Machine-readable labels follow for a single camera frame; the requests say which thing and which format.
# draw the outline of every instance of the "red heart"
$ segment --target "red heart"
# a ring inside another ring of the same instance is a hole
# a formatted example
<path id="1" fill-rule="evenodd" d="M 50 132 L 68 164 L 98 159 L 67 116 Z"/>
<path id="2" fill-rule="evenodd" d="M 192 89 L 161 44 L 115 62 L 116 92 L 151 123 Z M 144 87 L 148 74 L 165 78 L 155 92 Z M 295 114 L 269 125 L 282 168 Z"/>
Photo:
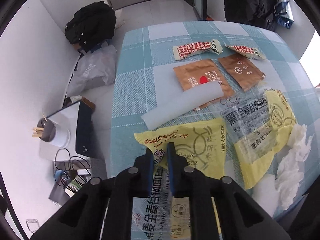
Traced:
<path id="1" fill-rule="evenodd" d="M 207 80 L 207 77 L 205 77 L 205 76 L 202 76 L 201 78 L 200 78 L 200 84 L 204 84 L 204 83 L 208 83 L 209 81 Z"/>

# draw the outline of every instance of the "rolled white plastic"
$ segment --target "rolled white plastic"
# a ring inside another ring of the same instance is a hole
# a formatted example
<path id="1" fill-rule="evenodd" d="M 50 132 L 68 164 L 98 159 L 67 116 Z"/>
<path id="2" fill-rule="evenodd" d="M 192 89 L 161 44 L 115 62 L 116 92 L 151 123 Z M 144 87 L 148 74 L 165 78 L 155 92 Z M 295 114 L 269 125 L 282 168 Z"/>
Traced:
<path id="1" fill-rule="evenodd" d="M 218 81 L 207 82 L 184 91 L 179 97 L 169 99 L 165 105 L 157 106 L 142 115 L 141 118 L 149 130 L 154 130 L 160 125 L 222 96 L 223 92 Z"/>

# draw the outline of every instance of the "checkered tablecloth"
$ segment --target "checkered tablecloth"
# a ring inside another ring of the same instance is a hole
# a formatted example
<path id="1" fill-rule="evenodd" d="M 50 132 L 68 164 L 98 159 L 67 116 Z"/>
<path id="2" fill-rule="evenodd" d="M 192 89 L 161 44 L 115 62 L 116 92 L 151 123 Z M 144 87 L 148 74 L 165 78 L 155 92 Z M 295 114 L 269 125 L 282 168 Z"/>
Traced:
<path id="1" fill-rule="evenodd" d="M 118 63 L 111 127 L 110 173 L 116 176 L 133 165 L 137 156 L 144 154 L 133 134 L 147 130 L 140 116 L 167 99 L 174 97 L 181 87 L 173 68 L 192 61 L 210 58 L 218 66 L 235 92 L 238 83 L 218 62 L 219 57 L 234 54 L 223 46 L 220 55 L 203 53 L 175 61 L 172 46 L 217 39 L 221 45 L 245 45 L 258 48 L 267 60 L 252 62 L 266 75 L 264 81 L 273 89 L 281 90 L 289 101 L 299 124 L 308 126 L 307 137 L 315 133 L 311 152 L 301 169 L 304 179 L 298 195 L 305 192 L 320 174 L 320 103 L 315 90 L 287 44 L 278 34 L 264 29 L 228 22 L 196 21 L 153 25 L 125 35 Z M 184 114 L 164 126 L 215 118 L 207 107 Z M 239 162 L 232 142 L 227 138 L 226 174 L 243 186 Z M 268 173 L 276 174 L 279 158 L 275 157 Z"/>

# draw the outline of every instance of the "white plastic bag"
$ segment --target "white plastic bag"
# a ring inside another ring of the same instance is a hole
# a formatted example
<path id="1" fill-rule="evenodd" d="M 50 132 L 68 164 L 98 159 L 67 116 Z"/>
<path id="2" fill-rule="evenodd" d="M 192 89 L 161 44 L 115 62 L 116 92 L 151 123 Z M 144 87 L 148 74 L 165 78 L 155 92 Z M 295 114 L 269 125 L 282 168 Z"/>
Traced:
<path id="1" fill-rule="evenodd" d="M 105 85 L 116 78 L 116 48 L 103 43 L 101 49 L 87 53 L 79 61 L 67 89 L 67 96 L 79 95 L 88 81 L 100 77 Z"/>

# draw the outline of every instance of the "brown packet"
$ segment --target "brown packet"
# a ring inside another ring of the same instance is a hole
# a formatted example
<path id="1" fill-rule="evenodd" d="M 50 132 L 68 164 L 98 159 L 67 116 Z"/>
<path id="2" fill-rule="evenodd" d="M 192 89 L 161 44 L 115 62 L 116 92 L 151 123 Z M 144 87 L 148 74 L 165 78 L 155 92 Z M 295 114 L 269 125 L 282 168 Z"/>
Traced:
<path id="1" fill-rule="evenodd" d="M 230 87 L 227 80 L 221 74 L 216 64 L 211 59 L 203 59 L 186 65 L 178 66 L 173 68 L 173 70 L 176 73 L 176 76 L 184 91 L 199 84 L 204 84 L 210 81 L 219 82 L 224 94 L 223 97 L 217 98 L 213 101 L 203 104 L 197 107 L 196 110 L 205 108 L 208 105 L 213 104 L 222 98 L 231 97 L 235 93 L 233 89 Z"/>
<path id="2" fill-rule="evenodd" d="M 243 91 L 249 90 L 266 77 L 250 60 L 238 53 L 218 58 L 218 60 L 225 70 L 238 82 Z"/>

